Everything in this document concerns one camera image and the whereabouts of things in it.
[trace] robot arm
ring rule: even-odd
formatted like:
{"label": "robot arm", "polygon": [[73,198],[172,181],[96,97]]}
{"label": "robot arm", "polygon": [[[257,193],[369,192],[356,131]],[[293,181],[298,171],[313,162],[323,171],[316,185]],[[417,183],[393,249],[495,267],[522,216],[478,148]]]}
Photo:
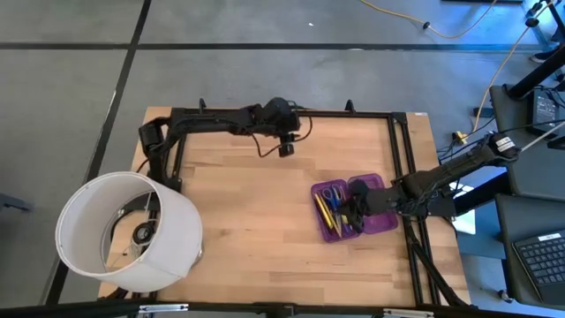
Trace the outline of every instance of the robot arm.
{"label": "robot arm", "polygon": [[504,133],[487,134],[469,152],[432,170],[395,179],[390,188],[373,190],[363,181],[352,183],[351,199],[341,207],[341,212],[357,231],[363,228],[363,216],[390,210],[403,216],[420,216],[422,206],[431,200],[437,189],[484,166],[509,165],[518,159],[519,152],[520,149]]}
{"label": "robot arm", "polygon": [[[278,137],[281,145],[279,156],[294,154],[292,142],[300,128],[296,105],[290,105],[283,98],[271,99],[265,107],[259,104],[246,106],[225,114],[191,114],[171,123],[170,117],[158,117],[139,128],[139,138],[143,153],[150,165],[149,177],[164,183],[166,180],[162,168],[162,158],[178,140],[187,133],[227,132],[234,135],[252,136],[255,133]],[[162,127],[167,125],[169,132],[165,138]]]}

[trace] white lamp shade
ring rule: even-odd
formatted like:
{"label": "white lamp shade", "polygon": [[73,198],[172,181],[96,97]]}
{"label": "white lamp shade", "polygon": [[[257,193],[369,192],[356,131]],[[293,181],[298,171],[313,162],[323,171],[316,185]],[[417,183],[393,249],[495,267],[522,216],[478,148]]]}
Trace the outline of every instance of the white lamp shade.
{"label": "white lamp shade", "polygon": [[[147,250],[129,265],[108,272],[101,244],[124,204],[155,192],[161,204]],[[153,292],[186,277],[199,257],[202,222],[190,200],[134,172],[114,172],[83,185],[66,203],[56,225],[56,249],[72,271],[131,292]]]}

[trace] scissors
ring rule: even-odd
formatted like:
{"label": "scissors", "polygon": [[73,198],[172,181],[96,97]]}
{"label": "scissors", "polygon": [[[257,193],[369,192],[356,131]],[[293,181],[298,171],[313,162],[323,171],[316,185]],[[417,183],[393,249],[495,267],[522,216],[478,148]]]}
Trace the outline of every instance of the scissors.
{"label": "scissors", "polygon": [[343,220],[341,216],[337,214],[337,209],[343,200],[343,189],[340,186],[331,185],[331,187],[323,189],[321,195],[328,201],[331,207],[330,209],[335,220],[335,229],[341,237]]}
{"label": "scissors", "polygon": [[332,211],[336,211],[343,200],[343,190],[337,185],[331,185],[329,188],[324,188],[321,191],[321,195],[329,202]]}

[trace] black cable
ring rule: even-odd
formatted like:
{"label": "black cable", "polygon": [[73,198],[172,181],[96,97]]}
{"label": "black cable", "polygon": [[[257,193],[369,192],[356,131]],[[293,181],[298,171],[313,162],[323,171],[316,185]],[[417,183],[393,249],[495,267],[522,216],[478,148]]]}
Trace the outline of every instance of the black cable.
{"label": "black cable", "polygon": [[[475,144],[478,143],[479,141],[481,141],[481,140],[473,141],[472,143],[468,144],[467,146],[465,146],[465,147],[463,147],[463,148],[457,150],[455,153],[453,153],[453,154],[451,154],[451,155],[448,155],[448,156],[449,156],[449,157],[453,157],[454,155],[457,155],[458,153],[460,153],[460,152],[462,152],[463,150],[465,150],[466,148],[475,145]],[[448,156],[444,156],[443,158],[440,158],[440,160],[445,160],[445,159],[448,158]]]}
{"label": "black cable", "polygon": [[[305,140],[306,138],[308,138],[308,136],[310,136],[310,133],[312,132],[312,127],[313,127],[313,121],[311,117],[308,117],[309,121],[310,121],[310,128],[308,129],[308,132],[306,133],[306,135],[304,137],[298,138],[297,140],[294,140],[293,142],[299,142],[302,140]],[[264,158],[268,155],[270,155],[271,153],[273,153],[273,151],[277,150],[280,147],[286,146],[291,144],[292,142],[287,142],[287,143],[282,143],[278,146],[275,146],[271,149],[269,149],[264,155],[261,153],[261,146],[259,145],[259,141],[257,140],[257,137],[255,137],[255,135],[252,133],[251,137],[253,138],[253,141],[255,141],[255,146],[257,146],[257,154],[259,154],[259,158]]]}
{"label": "black cable", "polygon": [[461,181],[461,178],[459,178],[456,183],[456,194],[459,193],[459,181]]}
{"label": "black cable", "polygon": [[519,126],[519,127],[514,127],[514,128],[509,128],[509,129],[505,129],[499,133],[507,133],[507,132],[511,132],[514,130],[518,130],[518,129],[524,129],[524,128],[528,128],[528,127],[533,127],[536,125],[547,125],[547,124],[556,124],[556,123],[562,123],[564,122],[565,119],[557,119],[557,120],[550,120],[550,121],[546,121],[543,123],[535,123],[535,124],[528,124],[528,125],[523,125],[523,126]]}
{"label": "black cable", "polygon": [[[494,117],[492,117],[489,121],[486,122],[486,124],[482,125],[479,127],[479,129],[477,129],[474,132],[470,132],[469,134],[467,134],[467,137],[465,137],[465,139],[469,138],[469,136],[471,136],[473,133],[478,132],[479,130],[487,127],[490,123],[492,123],[494,120]],[[449,146],[446,146],[444,148],[447,148],[447,150],[442,150],[444,148],[440,148],[439,150],[436,151],[436,153],[438,153],[439,156],[444,156],[446,153],[448,153],[449,151],[453,150],[453,147],[456,144],[456,140],[452,140],[451,143],[449,144]]]}
{"label": "black cable", "polygon": [[139,168],[135,171],[137,173],[139,173],[141,171],[141,169],[143,169],[143,166],[146,165],[146,163],[149,162],[149,159],[146,159],[143,163],[141,163],[141,165],[139,166]]}

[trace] purple plastic tray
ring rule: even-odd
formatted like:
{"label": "purple plastic tray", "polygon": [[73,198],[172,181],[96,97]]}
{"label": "purple plastic tray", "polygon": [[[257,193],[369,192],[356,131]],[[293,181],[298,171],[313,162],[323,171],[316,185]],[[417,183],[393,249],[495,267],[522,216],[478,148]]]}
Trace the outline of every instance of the purple plastic tray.
{"label": "purple plastic tray", "polygon": [[[382,183],[382,178],[376,173],[351,177],[347,183],[350,184],[358,179],[365,181],[370,189],[381,189],[385,187]],[[363,216],[363,223],[363,233],[376,234],[395,229],[398,226],[398,217],[396,217],[396,214],[392,212],[383,213],[377,216]]]}
{"label": "purple plastic tray", "polygon": [[341,237],[339,237],[334,230],[329,230],[328,227],[326,226],[325,223],[326,221],[324,221],[323,216],[321,215],[321,211],[318,210],[318,205],[316,204],[316,198],[314,197],[314,194],[317,193],[320,196],[320,199],[324,200],[324,197],[321,195],[321,191],[325,188],[331,187],[332,185],[340,186],[343,189],[343,192],[345,193],[345,199],[347,200],[349,198],[349,193],[347,191],[347,182],[341,179],[315,184],[312,185],[312,188],[310,189],[310,194],[312,196],[312,201],[314,206],[314,212],[316,214],[316,217],[318,218],[318,225],[320,226],[321,236],[328,243],[334,243],[344,239],[356,238],[360,234],[352,229],[350,229],[349,232],[343,232]]}

